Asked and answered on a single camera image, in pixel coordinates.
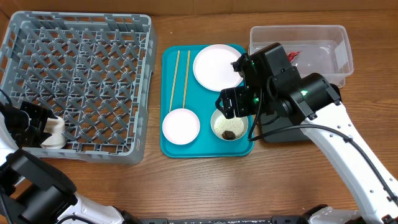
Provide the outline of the white cup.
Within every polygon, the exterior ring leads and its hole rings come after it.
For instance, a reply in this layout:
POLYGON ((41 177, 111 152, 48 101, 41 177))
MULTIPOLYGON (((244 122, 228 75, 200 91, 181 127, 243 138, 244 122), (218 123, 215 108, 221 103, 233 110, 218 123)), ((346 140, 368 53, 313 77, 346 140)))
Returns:
POLYGON ((41 144, 41 148, 45 149, 61 149, 64 145, 66 145, 66 139, 63 136, 63 132, 65 131, 65 121, 63 118, 57 116, 56 119, 48 118, 44 133, 50 134, 41 144))

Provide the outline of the red snack wrapper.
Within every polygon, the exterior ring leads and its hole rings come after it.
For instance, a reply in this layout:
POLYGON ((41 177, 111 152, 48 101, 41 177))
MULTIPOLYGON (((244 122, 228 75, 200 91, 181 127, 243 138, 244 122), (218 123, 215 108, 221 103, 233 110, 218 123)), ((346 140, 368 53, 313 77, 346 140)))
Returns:
POLYGON ((290 62, 292 62, 295 59, 295 57, 297 57, 299 54, 300 54, 300 51, 298 51, 298 52, 289 52, 287 54, 288 60, 290 62))

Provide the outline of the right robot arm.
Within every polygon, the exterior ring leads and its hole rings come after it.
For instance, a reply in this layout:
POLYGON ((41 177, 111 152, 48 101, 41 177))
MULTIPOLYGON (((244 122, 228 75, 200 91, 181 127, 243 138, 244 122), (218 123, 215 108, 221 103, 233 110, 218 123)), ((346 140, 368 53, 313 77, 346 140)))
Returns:
POLYGON ((358 208, 357 221, 397 223, 397 180, 366 144, 348 116, 337 88, 318 73, 305 78, 245 75, 244 86, 221 90, 216 108, 225 118, 275 113, 290 126, 259 136, 298 130, 314 142, 349 188, 358 208))

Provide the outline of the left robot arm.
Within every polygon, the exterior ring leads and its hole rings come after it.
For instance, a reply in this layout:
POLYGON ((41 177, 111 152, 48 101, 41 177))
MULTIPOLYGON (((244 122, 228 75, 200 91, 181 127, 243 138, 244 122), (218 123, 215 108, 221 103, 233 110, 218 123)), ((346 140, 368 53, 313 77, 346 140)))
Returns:
POLYGON ((125 210, 81 196, 63 172, 23 149, 63 147, 61 117, 28 101, 16 108, 6 100, 1 103, 1 215, 8 223, 139 223, 125 210))

